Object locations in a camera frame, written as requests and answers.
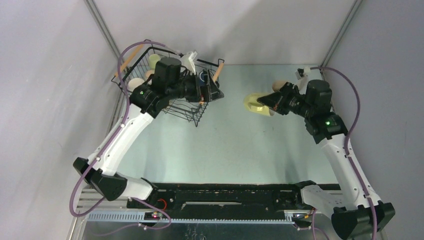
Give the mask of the dark blue mug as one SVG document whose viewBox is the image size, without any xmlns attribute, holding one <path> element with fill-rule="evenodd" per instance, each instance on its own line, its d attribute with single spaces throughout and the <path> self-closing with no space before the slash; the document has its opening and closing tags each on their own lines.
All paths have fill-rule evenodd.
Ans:
<svg viewBox="0 0 424 240">
<path fill-rule="evenodd" d="M 207 72 L 200 72 L 198 75 L 198 84 L 200 89 L 203 91 L 207 86 L 210 85 L 209 83 L 209 75 Z"/>
</svg>

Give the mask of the floral painted ceramic mug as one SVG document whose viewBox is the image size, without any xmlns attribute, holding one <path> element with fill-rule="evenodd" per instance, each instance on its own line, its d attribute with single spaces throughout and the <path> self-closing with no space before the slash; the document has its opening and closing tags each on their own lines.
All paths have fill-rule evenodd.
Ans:
<svg viewBox="0 0 424 240">
<path fill-rule="evenodd" d="M 274 92 L 278 92 L 286 83 L 287 83 L 287 81 L 285 81 L 285 80 L 277 80 L 277 81 L 272 83 L 271 89 Z"/>
</svg>

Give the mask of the pale yellow mug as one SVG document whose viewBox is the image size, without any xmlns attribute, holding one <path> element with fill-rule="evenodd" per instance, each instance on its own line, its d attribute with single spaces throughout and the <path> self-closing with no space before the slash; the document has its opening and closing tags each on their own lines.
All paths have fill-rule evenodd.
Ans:
<svg viewBox="0 0 424 240">
<path fill-rule="evenodd" d="M 252 113 L 272 117 L 275 112 L 268 106 L 258 102 L 258 98 L 264 97 L 266 95 L 268 95 L 268 93 L 251 93 L 244 98 L 243 105 L 248 111 Z"/>
</svg>

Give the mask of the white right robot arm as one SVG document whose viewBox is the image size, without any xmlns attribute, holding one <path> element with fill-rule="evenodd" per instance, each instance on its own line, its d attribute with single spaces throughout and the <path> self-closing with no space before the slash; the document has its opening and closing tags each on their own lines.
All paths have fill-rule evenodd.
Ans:
<svg viewBox="0 0 424 240">
<path fill-rule="evenodd" d="M 376 239 L 379 232 L 394 217 L 390 202 L 383 202 L 371 186 L 351 144 L 352 128 L 332 108 L 332 90 L 327 81 L 308 79 L 307 70 L 296 71 L 296 84 L 274 83 L 272 93 L 256 98 L 269 110 L 304 119 L 307 132 L 327 157 L 342 191 L 343 200 L 324 192 L 317 184 L 302 186 L 291 194 L 291 204 L 297 209 L 313 207 L 331 220 L 338 237 L 348 240 L 364 235 Z"/>
</svg>

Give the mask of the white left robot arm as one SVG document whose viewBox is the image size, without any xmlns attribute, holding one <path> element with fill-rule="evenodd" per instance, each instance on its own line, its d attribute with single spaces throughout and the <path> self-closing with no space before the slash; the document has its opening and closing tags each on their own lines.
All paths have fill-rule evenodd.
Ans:
<svg viewBox="0 0 424 240">
<path fill-rule="evenodd" d="M 186 57 L 159 57 L 146 78 L 130 80 L 126 88 L 126 107 L 121 120 L 112 128 L 97 150 L 89 157 L 78 157 L 73 167 L 81 181 L 93 187 L 104 200 L 119 197 L 138 199 L 145 208 L 158 202 L 154 186 L 143 178 L 118 172 L 125 154 L 141 132 L 176 99 L 204 105 L 222 99 L 218 78 L 224 67 L 197 71 Z"/>
</svg>

